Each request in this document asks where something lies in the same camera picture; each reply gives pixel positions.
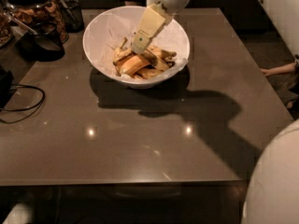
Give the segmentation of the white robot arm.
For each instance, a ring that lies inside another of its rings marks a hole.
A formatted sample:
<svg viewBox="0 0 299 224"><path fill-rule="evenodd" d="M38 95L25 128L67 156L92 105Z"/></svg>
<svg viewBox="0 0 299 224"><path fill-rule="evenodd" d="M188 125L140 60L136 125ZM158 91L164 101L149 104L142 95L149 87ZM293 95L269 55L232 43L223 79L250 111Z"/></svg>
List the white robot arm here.
<svg viewBox="0 0 299 224"><path fill-rule="evenodd" d="M299 224L299 121L266 147L249 182L241 224Z"/></svg>

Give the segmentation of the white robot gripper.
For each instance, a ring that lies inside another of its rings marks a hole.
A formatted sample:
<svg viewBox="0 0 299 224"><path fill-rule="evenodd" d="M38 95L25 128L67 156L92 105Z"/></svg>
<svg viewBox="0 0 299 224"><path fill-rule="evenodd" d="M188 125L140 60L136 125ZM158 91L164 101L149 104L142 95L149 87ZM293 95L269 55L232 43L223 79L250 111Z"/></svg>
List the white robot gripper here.
<svg viewBox="0 0 299 224"><path fill-rule="evenodd" d="M190 0L147 0L147 7L132 42L134 53L143 53L152 40L171 22L171 15L180 12L189 2Z"/></svg>

